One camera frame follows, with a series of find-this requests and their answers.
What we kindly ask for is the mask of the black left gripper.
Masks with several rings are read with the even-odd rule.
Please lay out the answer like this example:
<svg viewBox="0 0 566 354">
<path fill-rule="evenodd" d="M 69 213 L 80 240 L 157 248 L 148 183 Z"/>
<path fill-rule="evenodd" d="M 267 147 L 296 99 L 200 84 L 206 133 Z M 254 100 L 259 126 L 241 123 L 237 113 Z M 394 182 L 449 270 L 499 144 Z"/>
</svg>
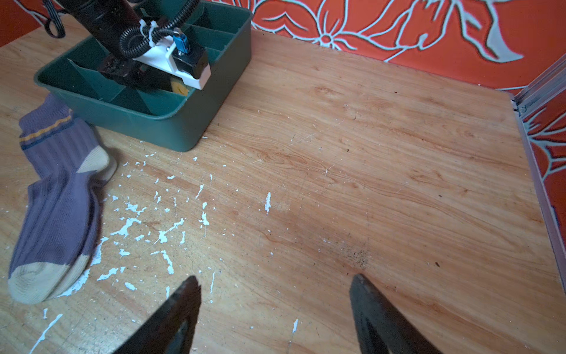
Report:
<svg viewBox="0 0 566 354">
<path fill-rule="evenodd" d="M 177 27 L 177 17 L 157 17 L 157 28 L 140 25 L 131 1 L 60 1 L 60 6 L 108 51 L 98 71 L 108 79 L 137 89 L 170 90 L 170 76 L 138 62 L 165 35 Z"/>
</svg>

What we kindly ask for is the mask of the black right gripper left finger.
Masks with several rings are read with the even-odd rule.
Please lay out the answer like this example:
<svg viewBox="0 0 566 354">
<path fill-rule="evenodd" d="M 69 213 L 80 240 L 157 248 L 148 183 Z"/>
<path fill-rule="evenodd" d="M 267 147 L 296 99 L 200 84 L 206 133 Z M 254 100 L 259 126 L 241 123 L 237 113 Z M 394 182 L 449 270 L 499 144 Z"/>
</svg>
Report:
<svg viewBox="0 0 566 354">
<path fill-rule="evenodd" d="M 190 353 L 201 306 L 201 286 L 187 277 L 116 353 Z"/>
</svg>

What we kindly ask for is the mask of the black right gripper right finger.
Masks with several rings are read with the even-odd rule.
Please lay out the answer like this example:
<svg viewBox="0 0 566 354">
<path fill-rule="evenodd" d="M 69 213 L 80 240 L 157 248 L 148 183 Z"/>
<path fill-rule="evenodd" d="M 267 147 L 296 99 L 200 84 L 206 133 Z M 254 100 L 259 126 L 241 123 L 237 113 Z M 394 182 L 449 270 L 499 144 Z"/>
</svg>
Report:
<svg viewBox="0 0 566 354">
<path fill-rule="evenodd" d="M 362 353 L 439 353 L 363 274 L 349 289 L 352 313 Z"/>
</svg>

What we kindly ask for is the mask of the green striped sock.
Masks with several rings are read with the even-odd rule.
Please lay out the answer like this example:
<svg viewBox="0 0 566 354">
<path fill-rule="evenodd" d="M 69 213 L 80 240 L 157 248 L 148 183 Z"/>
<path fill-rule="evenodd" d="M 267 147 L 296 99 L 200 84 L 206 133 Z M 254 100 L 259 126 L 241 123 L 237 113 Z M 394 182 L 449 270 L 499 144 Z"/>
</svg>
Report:
<svg viewBox="0 0 566 354">
<path fill-rule="evenodd" d="M 179 78 L 170 79 L 171 90 L 175 94 L 186 97 L 190 93 L 190 88 Z"/>
</svg>

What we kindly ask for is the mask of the purple sock beige toe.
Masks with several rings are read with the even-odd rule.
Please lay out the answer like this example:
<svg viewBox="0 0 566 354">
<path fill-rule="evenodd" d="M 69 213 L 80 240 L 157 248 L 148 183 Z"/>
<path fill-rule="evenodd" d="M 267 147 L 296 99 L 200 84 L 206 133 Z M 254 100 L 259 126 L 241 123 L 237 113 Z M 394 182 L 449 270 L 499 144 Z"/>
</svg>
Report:
<svg viewBox="0 0 566 354">
<path fill-rule="evenodd" d="M 92 128 L 53 94 L 19 126 L 20 147 L 39 179 L 27 189 L 7 287 L 15 301 L 35 305 L 60 296 L 85 271 L 99 229 L 95 190 L 117 163 Z"/>
</svg>

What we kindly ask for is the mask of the green plastic divider tray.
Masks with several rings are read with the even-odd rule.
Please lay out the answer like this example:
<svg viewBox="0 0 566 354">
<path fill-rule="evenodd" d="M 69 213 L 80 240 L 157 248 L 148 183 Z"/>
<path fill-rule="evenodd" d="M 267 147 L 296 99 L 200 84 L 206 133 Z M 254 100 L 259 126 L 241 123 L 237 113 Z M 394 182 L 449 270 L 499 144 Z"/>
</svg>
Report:
<svg viewBox="0 0 566 354">
<path fill-rule="evenodd" d="M 147 88 L 124 86 L 98 68 L 109 52 L 89 36 L 34 77 L 87 123 L 179 152 L 192 149 L 251 60 L 252 12 L 202 1 L 182 27 L 207 52 L 211 78 L 202 90 L 173 92 L 170 77 L 149 69 Z"/>
</svg>

